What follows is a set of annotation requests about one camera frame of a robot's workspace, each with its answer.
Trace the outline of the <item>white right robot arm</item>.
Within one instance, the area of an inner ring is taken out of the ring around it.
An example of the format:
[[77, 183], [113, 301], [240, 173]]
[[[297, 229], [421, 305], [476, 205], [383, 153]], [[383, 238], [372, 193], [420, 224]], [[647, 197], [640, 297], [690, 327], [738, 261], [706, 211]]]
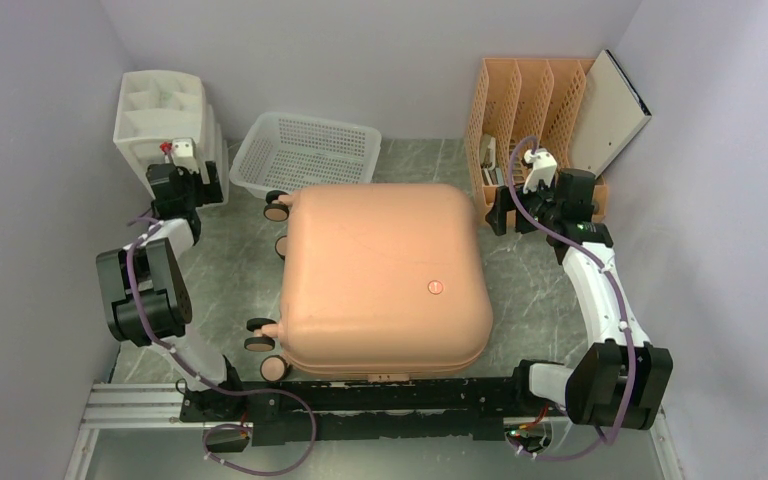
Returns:
[[523, 183], [508, 171], [486, 220], [501, 236], [513, 211], [516, 232], [545, 234], [573, 286], [588, 340], [574, 367], [522, 362], [522, 380], [509, 389], [512, 407], [532, 415], [549, 401], [573, 424], [595, 428], [610, 444], [623, 429], [653, 425], [674, 362], [668, 349], [652, 344], [633, 314], [613, 239], [605, 224], [592, 219], [595, 183], [592, 173], [577, 169]]

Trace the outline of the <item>orange plastic file rack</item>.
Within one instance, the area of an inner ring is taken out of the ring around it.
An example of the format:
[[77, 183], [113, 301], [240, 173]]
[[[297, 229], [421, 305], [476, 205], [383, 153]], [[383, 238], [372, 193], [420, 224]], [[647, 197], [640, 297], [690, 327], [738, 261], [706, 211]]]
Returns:
[[484, 58], [464, 135], [466, 162], [479, 224], [496, 186], [483, 164], [503, 171], [523, 138], [534, 135], [556, 159], [571, 166], [571, 142], [585, 97], [589, 58]]

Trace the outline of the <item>white plastic mesh basket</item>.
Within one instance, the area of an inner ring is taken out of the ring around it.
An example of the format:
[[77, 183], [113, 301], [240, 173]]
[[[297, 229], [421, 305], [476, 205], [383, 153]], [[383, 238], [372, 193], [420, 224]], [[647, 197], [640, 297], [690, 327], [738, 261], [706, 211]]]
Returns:
[[382, 135], [371, 127], [266, 112], [249, 129], [230, 166], [231, 184], [263, 199], [320, 184], [369, 183]]

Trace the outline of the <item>white plastic drawer organizer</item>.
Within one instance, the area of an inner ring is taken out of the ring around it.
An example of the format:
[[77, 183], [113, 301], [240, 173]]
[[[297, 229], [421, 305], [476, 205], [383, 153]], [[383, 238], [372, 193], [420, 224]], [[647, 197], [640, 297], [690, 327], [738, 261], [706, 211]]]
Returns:
[[148, 167], [166, 160], [161, 145], [190, 146], [183, 166], [200, 177], [204, 202], [227, 203], [228, 144], [199, 77], [168, 70], [124, 73], [113, 142], [146, 190]]

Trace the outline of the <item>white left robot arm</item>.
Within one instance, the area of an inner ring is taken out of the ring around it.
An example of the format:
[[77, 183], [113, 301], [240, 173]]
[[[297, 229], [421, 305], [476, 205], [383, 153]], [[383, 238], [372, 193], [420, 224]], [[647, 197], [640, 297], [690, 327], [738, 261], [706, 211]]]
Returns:
[[201, 233], [198, 181], [172, 163], [151, 165], [146, 176], [154, 194], [151, 213], [135, 220], [146, 232], [96, 257], [108, 329], [119, 342], [161, 354], [191, 389], [210, 388], [208, 409], [219, 419], [235, 419], [245, 409], [246, 393], [226, 381], [225, 357], [192, 325], [192, 301], [178, 264]]

